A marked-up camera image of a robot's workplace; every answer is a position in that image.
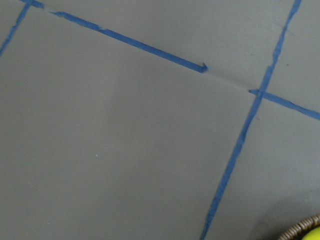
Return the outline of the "brown wicker basket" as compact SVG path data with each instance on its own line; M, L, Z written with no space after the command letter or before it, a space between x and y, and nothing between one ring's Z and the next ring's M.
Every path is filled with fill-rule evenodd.
M281 233L277 240L302 240L320 227L320 214L309 216Z

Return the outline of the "yellow star fruit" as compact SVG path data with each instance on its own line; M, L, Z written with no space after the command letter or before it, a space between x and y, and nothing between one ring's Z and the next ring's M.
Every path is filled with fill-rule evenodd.
M301 240L320 240L320 227L316 227L309 231Z

